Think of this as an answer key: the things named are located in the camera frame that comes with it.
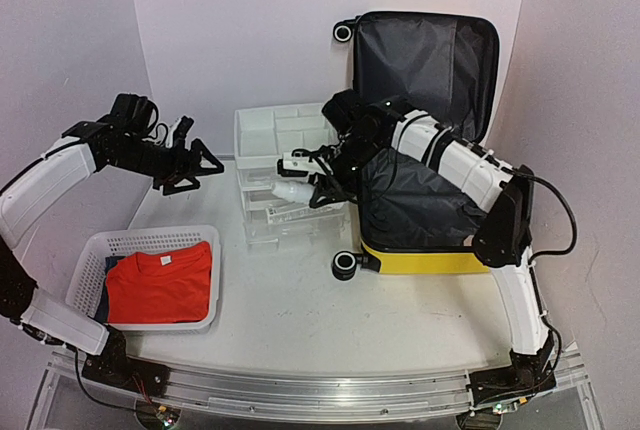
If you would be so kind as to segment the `white GINBI bottle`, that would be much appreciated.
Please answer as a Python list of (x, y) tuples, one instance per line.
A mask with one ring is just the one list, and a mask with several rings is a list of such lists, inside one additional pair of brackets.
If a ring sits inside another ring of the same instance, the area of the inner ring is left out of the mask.
[(271, 186), (271, 193), (290, 203), (309, 205), (315, 188), (309, 183), (299, 181), (276, 181)]

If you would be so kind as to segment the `white plastic drawer organizer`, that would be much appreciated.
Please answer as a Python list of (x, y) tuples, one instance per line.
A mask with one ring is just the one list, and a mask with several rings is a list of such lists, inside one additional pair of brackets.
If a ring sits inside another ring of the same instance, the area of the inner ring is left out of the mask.
[(337, 141), (321, 114), (320, 103), (239, 109), (234, 114), (234, 158), (244, 213), (246, 243), (251, 249), (278, 250), (321, 238), (338, 239), (348, 209), (312, 219), (270, 225), (265, 210), (290, 203), (275, 197), (271, 186), (281, 177), (276, 163), (295, 149), (314, 150)]

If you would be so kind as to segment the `yellow Pikachu hard-shell suitcase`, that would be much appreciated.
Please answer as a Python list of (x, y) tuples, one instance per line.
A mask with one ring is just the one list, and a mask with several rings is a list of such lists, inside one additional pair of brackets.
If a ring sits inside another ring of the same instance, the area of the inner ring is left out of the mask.
[[(337, 22), (352, 42), (352, 87), (367, 103), (406, 98), (456, 135), (479, 143), (489, 127), (500, 40), (483, 18), (373, 11)], [(358, 215), (368, 268), (380, 274), (483, 274), (465, 248), (484, 213), (450, 182), (392, 149), (358, 179)]]

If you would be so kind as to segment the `orange garment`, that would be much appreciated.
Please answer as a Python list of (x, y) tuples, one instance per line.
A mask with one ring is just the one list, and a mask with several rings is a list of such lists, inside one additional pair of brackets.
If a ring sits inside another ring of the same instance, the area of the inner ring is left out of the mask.
[(110, 324), (199, 322), (209, 314), (212, 251), (207, 242), (167, 253), (136, 252), (106, 274)]

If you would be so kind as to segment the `white perforated plastic basket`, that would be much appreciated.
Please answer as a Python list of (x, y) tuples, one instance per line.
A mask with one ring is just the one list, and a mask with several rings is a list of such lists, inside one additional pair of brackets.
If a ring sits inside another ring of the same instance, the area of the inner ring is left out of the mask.
[(81, 252), (66, 303), (124, 332), (202, 333), (216, 316), (220, 266), (211, 225), (101, 232)]

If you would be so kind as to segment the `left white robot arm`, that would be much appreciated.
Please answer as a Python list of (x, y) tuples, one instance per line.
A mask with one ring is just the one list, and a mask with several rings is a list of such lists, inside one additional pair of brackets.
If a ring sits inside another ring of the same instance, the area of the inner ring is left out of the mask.
[(95, 321), (39, 286), (14, 254), (27, 231), (78, 184), (107, 166), (151, 178), (165, 196), (197, 190), (223, 163), (199, 139), (186, 141), (193, 125), (182, 117), (169, 145), (149, 141), (157, 106), (147, 97), (121, 93), (111, 111), (81, 121), (1, 190), (1, 314), (43, 344), (65, 345), (87, 357), (78, 377), (160, 397), (170, 370), (130, 357), (124, 333)]

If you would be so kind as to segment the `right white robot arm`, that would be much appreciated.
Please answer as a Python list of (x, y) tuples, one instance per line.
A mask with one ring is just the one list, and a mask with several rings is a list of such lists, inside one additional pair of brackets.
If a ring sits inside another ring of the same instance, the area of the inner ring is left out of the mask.
[(335, 94), (322, 115), (339, 142), (310, 153), (310, 205), (377, 200), (361, 192), (361, 172), (383, 149), (404, 155), (464, 193), (485, 218), (472, 237), (476, 260), (488, 267), (498, 285), (509, 320), (512, 348), (507, 367), (471, 374), (476, 409), (506, 405), (550, 390), (555, 385), (562, 338), (549, 322), (537, 286), (534, 263), (540, 257), (570, 254), (577, 242), (560, 250), (533, 251), (530, 220), (535, 185), (547, 188), (564, 209), (570, 207), (550, 182), (525, 166), (514, 168), (491, 151), (456, 135), (452, 128), (402, 98), (365, 104), (353, 90)]

